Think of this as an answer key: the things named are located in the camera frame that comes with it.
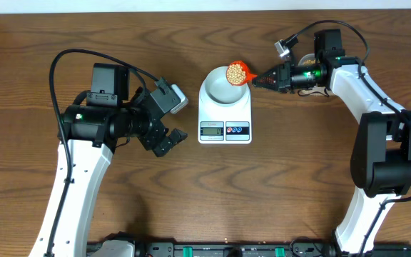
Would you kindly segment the red plastic measuring scoop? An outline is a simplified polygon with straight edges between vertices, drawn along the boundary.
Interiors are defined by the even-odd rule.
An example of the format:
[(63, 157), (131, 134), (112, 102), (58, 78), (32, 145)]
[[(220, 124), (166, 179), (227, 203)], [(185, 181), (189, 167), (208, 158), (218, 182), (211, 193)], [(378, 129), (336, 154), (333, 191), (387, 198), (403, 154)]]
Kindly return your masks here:
[(251, 82), (257, 76), (250, 72), (250, 69), (243, 61), (234, 61), (228, 66), (225, 77), (231, 85), (242, 86)]

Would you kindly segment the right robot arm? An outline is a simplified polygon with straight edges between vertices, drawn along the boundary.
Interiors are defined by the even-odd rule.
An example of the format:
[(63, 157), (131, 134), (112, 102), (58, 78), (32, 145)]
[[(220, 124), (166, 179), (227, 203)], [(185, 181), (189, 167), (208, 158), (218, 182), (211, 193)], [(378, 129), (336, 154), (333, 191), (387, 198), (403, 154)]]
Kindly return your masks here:
[(323, 87), (341, 99), (358, 122), (350, 158), (355, 190), (344, 219), (323, 256), (372, 256), (389, 210), (411, 201), (411, 111), (395, 103), (371, 79), (364, 60), (346, 55), (339, 29), (314, 35), (315, 62), (292, 63), (298, 36), (275, 43), (284, 60), (255, 77), (254, 86), (286, 94)]

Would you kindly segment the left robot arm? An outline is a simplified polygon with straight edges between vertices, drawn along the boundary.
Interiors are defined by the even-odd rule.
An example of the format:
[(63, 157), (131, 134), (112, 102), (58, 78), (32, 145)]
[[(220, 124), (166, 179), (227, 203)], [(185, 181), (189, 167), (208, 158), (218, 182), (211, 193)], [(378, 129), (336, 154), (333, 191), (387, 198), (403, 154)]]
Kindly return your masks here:
[(134, 68), (96, 63), (91, 90), (80, 93), (61, 115), (56, 177), (31, 256), (85, 256), (98, 191), (120, 138), (137, 138), (145, 150), (165, 156), (187, 133), (161, 119), (188, 99), (175, 84), (156, 80), (129, 95)]

